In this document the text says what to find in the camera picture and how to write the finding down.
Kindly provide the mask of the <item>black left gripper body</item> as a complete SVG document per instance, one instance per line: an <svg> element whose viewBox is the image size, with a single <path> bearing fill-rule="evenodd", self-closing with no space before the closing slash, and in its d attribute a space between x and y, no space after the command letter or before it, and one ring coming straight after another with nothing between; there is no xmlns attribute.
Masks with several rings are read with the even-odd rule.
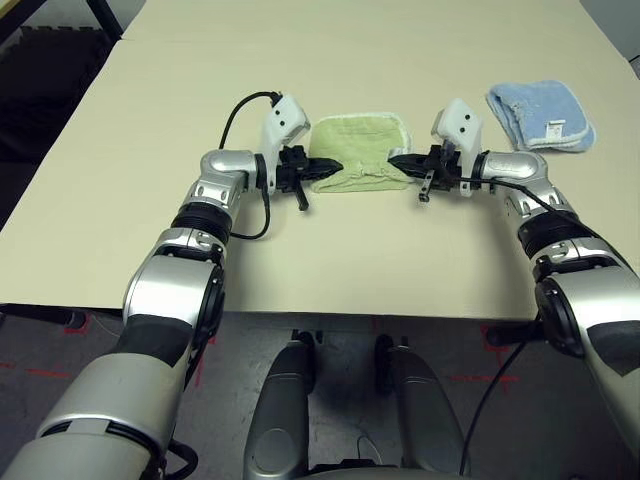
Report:
<svg viewBox="0 0 640 480"><path fill-rule="evenodd" d="M309 161L303 146L284 147L279 152L280 164L276 169L276 189L281 193L295 195L300 211L309 208L302 187L302 177L307 172Z"/></svg>

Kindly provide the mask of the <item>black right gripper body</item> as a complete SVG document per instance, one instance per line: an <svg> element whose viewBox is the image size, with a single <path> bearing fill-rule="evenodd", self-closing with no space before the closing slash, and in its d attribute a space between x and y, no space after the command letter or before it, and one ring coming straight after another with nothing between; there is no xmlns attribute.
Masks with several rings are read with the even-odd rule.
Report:
<svg viewBox="0 0 640 480"><path fill-rule="evenodd" d="M460 152L453 144L432 145L421 162L423 172L420 201L429 201L432 190L450 191L459 184L461 168L458 166Z"/></svg>

